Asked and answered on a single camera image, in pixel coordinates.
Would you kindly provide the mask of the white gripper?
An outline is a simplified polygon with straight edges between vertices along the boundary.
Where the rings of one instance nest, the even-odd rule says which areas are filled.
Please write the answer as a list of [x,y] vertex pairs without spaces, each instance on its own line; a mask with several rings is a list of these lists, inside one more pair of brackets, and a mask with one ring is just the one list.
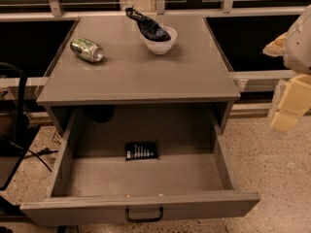
[[270,128],[286,133],[311,109],[311,5],[285,32],[262,51],[272,57],[283,56],[284,65],[299,75],[285,82]]

